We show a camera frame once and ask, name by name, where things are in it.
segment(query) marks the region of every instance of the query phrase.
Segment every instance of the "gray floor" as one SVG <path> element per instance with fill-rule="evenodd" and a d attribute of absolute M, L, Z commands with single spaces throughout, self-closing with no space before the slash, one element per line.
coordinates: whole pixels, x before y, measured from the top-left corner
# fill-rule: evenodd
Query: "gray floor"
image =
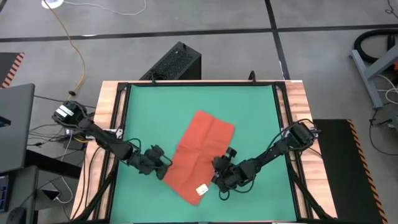
<path fill-rule="evenodd" d="M 141 0 L 92 1 L 122 12 L 136 12 Z M 396 24 L 384 13 L 386 1 L 373 0 L 272 0 L 278 27 L 318 27 Z M 392 1 L 398 10 L 398 4 Z M 137 16 L 119 16 L 101 9 L 63 5 L 56 9 L 71 35 L 119 34 L 202 29 L 269 28 L 264 1 L 250 0 L 147 0 L 147 10 Z M 39 1 L 9 0 L 0 12 L 0 38 L 64 35 L 50 11 Z M 359 74 L 348 58 L 355 38 L 365 30 L 286 32 L 280 39 L 291 79 L 303 80 L 314 118 L 352 119 L 359 133 L 368 165 L 390 223 L 398 223 L 398 158 L 376 152 L 369 141 L 371 101 Z M 78 101 L 95 106 L 103 80 L 135 80 L 142 76 L 177 41 L 203 54 L 203 79 L 247 79 L 251 70 L 258 78 L 282 79 L 279 59 L 271 33 L 143 37 L 133 39 L 79 40 L 87 65 L 87 78 Z M 364 43 L 374 56 L 382 54 L 385 38 Z M 81 62 L 67 41 L 0 43 L 1 52 L 25 52 L 25 59 L 12 85 L 35 83 L 36 94 L 60 100 L 81 75 Z M 388 88 L 382 80 L 381 88 Z M 31 126 L 52 123 L 58 103 L 35 99 Z M 397 107 L 388 106 L 380 118 Z M 42 130 L 54 133 L 58 128 Z M 384 151 L 398 153 L 397 133 L 375 128 L 373 139 Z M 58 144 L 32 148 L 48 156 L 63 154 Z M 67 157 L 77 164 L 82 155 Z M 40 182 L 52 178 L 40 174 Z M 77 181 L 67 179 L 73 191 Z M 62 200 L 69 192 L 62 181 Z M 62 207 L 42 210 L 39 223 L 66 220 Z M 67 206 L 70 212 L 72 205 Z"/>

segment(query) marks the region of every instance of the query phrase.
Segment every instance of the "orange towel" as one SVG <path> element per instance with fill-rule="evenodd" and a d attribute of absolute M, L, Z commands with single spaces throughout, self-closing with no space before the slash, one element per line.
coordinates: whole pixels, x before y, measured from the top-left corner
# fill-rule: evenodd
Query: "orange towel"
<path fill-rule="evenodd" d="M 225 154 L 233 132 L 232 124 L 197 111 L 177 146 L 164 182 L 187 202 L 198 205 L 203 195 L 197 188 L 210 186 L 214 176 L 212 162 Z"/>

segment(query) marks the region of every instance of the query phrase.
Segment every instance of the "green mat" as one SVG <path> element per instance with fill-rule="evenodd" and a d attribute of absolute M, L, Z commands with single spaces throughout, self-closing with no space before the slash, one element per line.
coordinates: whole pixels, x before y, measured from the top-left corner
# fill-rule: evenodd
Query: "green mat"
<path fill-rule="evenodd" d="M 235 125 L 236 164 L 264 152 L 279 132 L 271 86 L 133 86 L 124 138 L 139 138 L 143 151 L 158 144 L 172 157 L 198 110 Z M 262 168 L 249 193 L 231 192 L 222 201 L 211 184 L 199 206 L 184 201 L 155 174 L 119 165 L 111 223 L 261 220 L 295 220 L 284 157 Z"/>

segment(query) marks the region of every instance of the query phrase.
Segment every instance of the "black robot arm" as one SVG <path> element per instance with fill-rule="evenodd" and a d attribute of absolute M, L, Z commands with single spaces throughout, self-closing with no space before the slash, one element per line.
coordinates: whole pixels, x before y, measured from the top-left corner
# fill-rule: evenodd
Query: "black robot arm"
<path fill-rule="evenodd" d="M 162 180 L 171 164 L 165 164 L 160 158 L 164 151 L 158 145 L 141 154 L 136 145 L 122 141 L 114 133 L 98 127 L 87 115 L 86 108 L 76 101 L 64 102 L 53 114 L 52 119 L 64 128 L 80 131 L 95 138 L 97 145 L 111 151 L 116 158 L 129 166 L 134 166 L 141 174 L 148 175 L 156 171 L 158 179 Z"/>
<path fill-rule="evenodd" d="M 212 182 L 218 186 L 220 192 L 236 190 L 237 186 L 243 187 L 252 182 L 261 167 L 273 161 L 289 151 L 303 151 L 308 149 L 314 142 L 317 131 L 311 131 L 303 122 L 296 122 L 278 134 L 266 150 L 256 158 L 251 158 L 235 165 L 231 159 L 236 151 L 228 148 L 227 156 L 216 157 L 213 166 L 215 175 Z"/>

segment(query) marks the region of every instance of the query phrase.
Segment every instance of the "hazard tape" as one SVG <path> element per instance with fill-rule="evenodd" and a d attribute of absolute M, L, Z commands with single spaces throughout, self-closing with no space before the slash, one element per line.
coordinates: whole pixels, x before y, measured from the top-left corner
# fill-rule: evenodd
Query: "hazard tape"
<path fill-rule="evenodd" d="M 12 80 L 15 77 L 15 74 L 17 73 L 17 70 L 19 68 L 19 66 L 22 63 L 22 59 L 24 59 L 25 54 L 24 53 L 20 53 L 17 58 L 15 58 L 14 63 L 12 64 L 10 71 L 7 74 L 6 79 L 4 80 L 4 82 L 0 85 L 0 88 L 8 88 L 11 85 Z"/>
<path fill-rule="evenodd" d="M 382 222 L 383 222 L 383 224 L 387 224 L 388 223 L 387 222 L 387 217 L 386 217 L 386 214 L 384 213 L 383 206 L 381 205 L 381 201 L 380 201 L 379 195 L 377 194 L 376 186 L 374 185 L 373 179 L 371 177 L 371 172 L 369 171 L 368 163 L 366 162 L 365 155 L 364 155 L 364 153 L 362 151 L 361 143 L 359 143 L 359 137 L 358 137 L 358 134 L 356 134 L 354 123 L 350 119 L 347 119 L 347 122 L 349 124 L 349 127 L 351 128 L 351 132 L 353 133 L 353 138 L 354 138 L 356 147 L 358 148 L 358 152 L 359 152 L 359 157 L 362 160 L 363 168 L 365 170 L 365 174 L 368 177 L 369 185 L 371 186 L 371 189 L 373 191 L 373 197 L 374 197 L 374 200 L 376 201 L 376 205 L 377 205 L 377 207 L 379 209 L 379 214 L 381 216 Z"/>

